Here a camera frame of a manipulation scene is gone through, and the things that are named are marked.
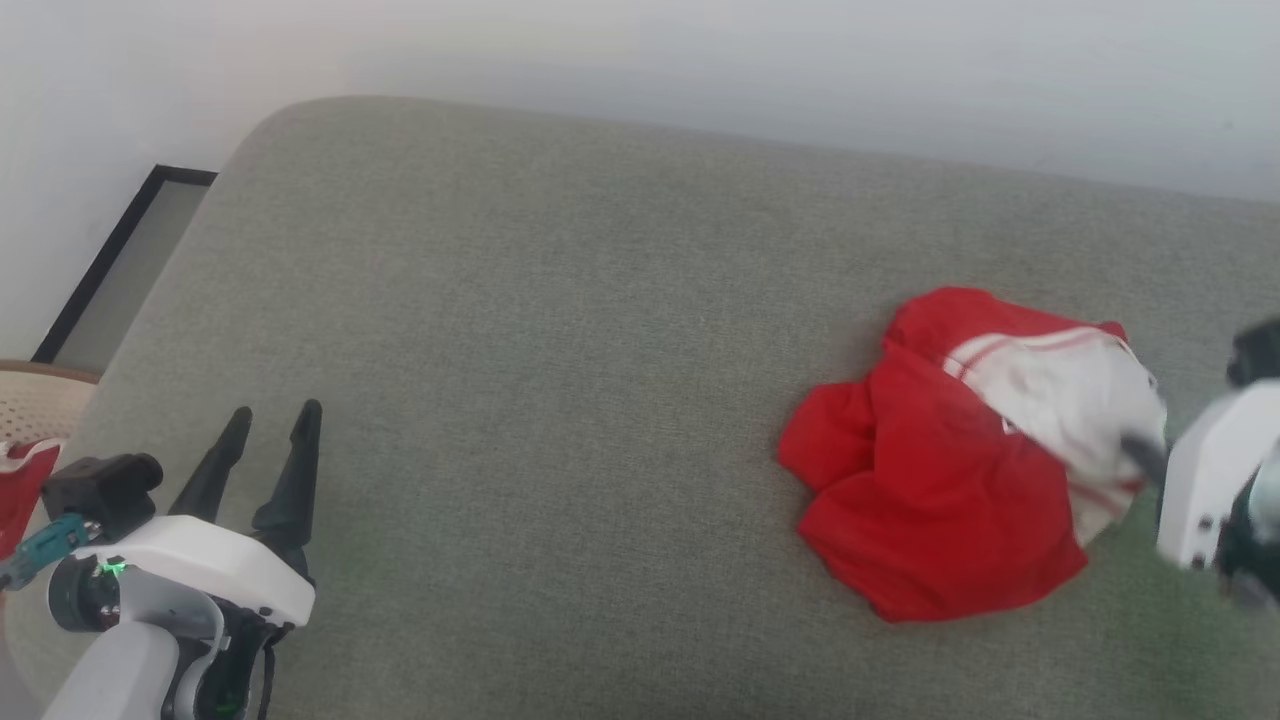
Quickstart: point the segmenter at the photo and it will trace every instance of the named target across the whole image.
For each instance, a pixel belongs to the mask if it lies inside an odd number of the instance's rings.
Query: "gray floor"
[[[91,373],[106,370],[207,191],[207,187],[174,182],[160,188],[63,345],[54,361],[56,365]]]

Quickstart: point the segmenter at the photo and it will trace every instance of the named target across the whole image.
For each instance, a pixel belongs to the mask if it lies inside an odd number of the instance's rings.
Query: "white wall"
[[[1274,0],[58,8],[173,164],[219,168],[288,102],[385,92],[1280,201]]]
[[[0,0],[0,359],[31,359],[155,164],[41,5]]]

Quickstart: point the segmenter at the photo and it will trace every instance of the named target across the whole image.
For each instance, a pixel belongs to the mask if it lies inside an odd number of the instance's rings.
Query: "black baseboard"
[[[209,170],[192,170],[188,168],[170,168],[169,165],[156,165],[151,169],[147,179],[142,182],[142,187],[138,193],[133,196],[133,201],[120,215],[120,220],[115,223],[115,228],[111,234],[106,237],[106,242],[102,243],[102,250],[97,252],[97,258],[93,258],[93,263],[88,266],[84,277],[81,279],[79,284],[76,286],[76,291],[72,292],[70,300],[63,306],[63,311],[54,320],[54,325],[49,328],[49,334],[45,336],[45,341],[40,343],[40,348],[32,355],[32,363],[52,363],[58,357],[58,352],[63,348],[63,343],[70,337],[72,329],[76,328],[76,323],[79,322],[81,315],[84,314],[84,309],[88,307],[88,302],[93,300],[93,295],[97,288],[106,279],[106,273],[115,264],[115,259],[120,256],[120,251],[124,250],[124,243],[129,241],[133,236],[133,231],[137,229],[138,222],[142,220],[142,215],[147,213],[147,208],[160,193],[160,187],[166,182],[180,182],[183,184],[200,184],[210,186],[214,183],[214,178],[218,173],[211,173]]]

